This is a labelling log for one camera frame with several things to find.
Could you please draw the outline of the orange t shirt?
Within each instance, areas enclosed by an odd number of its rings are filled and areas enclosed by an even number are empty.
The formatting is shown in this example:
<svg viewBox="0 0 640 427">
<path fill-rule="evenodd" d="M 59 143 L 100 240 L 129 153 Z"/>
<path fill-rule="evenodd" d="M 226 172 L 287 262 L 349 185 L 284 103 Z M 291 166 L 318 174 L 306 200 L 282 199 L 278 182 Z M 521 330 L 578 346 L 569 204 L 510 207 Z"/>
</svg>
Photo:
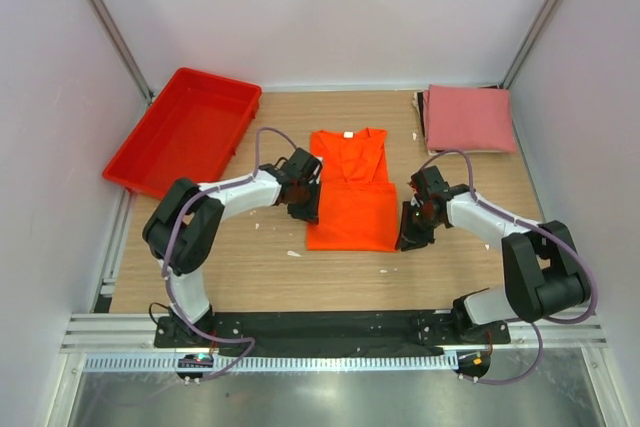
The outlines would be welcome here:
<svg viewBox="0 0 640 427">
<path fill-rule="evenodd" d="M 398 200 L 387 167 L 387 131 L 315 131 L 311 153 L 323 161 L 319 222 L 307 229 L 312 251 L 395 250 Z"/>
</svg>

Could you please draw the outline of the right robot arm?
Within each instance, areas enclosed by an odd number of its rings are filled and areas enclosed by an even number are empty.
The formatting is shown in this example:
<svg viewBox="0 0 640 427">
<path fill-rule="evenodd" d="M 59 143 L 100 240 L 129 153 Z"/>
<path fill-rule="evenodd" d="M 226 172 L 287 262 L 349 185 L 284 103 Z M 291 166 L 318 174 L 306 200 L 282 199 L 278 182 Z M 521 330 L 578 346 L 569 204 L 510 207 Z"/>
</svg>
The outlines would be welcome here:
<svg viewBox="0 0 640 427">
<path fill-rule="evenodd" d="M 534 323 L 594 299 L 570 231 L 561 222 L 535 223 L 486 201 L 467 184 L 446 182 L 435 166 L 411 176 L 413 197 L 402 203 L 395 248 L 410 251 L 435 242 L 438 227 L 476 235 L 501 254 L 503 284 L 452 303 L 450 328 L 472 343 L 488 326 L 508 320 Z"/>
</svg>

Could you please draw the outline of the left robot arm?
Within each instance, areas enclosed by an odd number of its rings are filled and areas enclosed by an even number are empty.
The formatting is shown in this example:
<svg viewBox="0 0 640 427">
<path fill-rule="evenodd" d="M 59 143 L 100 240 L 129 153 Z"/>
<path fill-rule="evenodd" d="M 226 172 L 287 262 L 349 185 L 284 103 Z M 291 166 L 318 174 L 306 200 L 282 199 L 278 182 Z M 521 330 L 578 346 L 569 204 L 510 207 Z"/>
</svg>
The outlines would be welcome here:
<svg viewBox="0 0 640 427">
<path fill-rule="evenodd" d="M 170 319 L 186 344 L 202 346 L 214 332 L 202 266 L 220 225 L 239 214 L 279 205 L 285 205 L 292 218 L 316 225 L 321 172 L 322 160 L 297 148 L 288 158 L 229 181 L 174 182 L 144 226 L 142 238 L 161 266 Z"/>
</svg>

